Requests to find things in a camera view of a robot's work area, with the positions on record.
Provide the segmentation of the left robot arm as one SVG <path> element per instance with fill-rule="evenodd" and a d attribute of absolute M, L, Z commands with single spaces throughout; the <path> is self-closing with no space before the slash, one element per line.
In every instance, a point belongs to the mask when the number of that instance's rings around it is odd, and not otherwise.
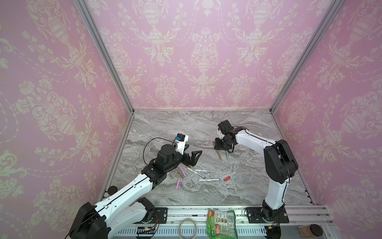
<path fill-rule="evenodd" d="M 181 153 L 171 144 L 165 144 L 157 157 L 144 167 L 130 183 L 108 198 L 80 207 L 67 234 L 71 239 L 111 239 L 127 226 L 138 222 L 158 221 L 154 205 L 144 195 L 162 183 L 168 172 L 180 164 L 195 166 L 202 151 Z"/>

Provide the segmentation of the tan brown pen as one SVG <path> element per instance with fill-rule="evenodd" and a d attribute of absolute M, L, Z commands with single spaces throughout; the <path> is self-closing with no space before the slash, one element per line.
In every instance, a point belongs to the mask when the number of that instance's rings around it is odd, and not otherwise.
<path fill-rule="evenodd" d="M 213 144 L 213 146 L 214 146 L 214 150 L 216 151 L 216 153 L 217 153 L 217 155 L 218 155 L 219 160 L 222 160 L 219 150 L 216 149 L 216 143 L 215 143 L 215 141 L 212 141 L 212 144 Z"/>

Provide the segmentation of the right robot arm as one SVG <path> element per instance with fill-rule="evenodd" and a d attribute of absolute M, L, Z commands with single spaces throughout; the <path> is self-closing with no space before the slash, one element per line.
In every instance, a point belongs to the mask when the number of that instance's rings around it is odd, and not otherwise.
<path fill-rule="evenodd" d="M 233 152 L 236 145 L 246 146 L 264 157 L 265 170 L 270 178 L 268 192 L 262 203 L 262 217 L 273 223 L 285 208 L 285 195 L 290 180 L 298 170 L 298 163 L 287 143 L 258 136 L 244 126 L 232 126 L 228 120 L 218 124 L 216 150 Z"/>

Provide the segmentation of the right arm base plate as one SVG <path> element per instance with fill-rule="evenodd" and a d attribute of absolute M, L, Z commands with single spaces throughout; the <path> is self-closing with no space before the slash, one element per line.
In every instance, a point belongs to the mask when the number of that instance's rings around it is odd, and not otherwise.
<path fill-rule="evenodd" d="M 272 210 L 263 207 L 247 207 L 244 210 L 250 224 L 288 224 L 289 218 L 284 207 Z"/>

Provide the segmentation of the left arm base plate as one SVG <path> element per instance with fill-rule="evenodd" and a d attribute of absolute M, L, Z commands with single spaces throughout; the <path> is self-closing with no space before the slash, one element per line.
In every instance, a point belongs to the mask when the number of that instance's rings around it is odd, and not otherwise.
<path fill-rule="evenodd" d="M 167 207 L 155 207 L 152 212 L 149 213 L 149 217 L 145 217 L 142 221 L 135 224 L 166 224 L 168 216 Z"/>

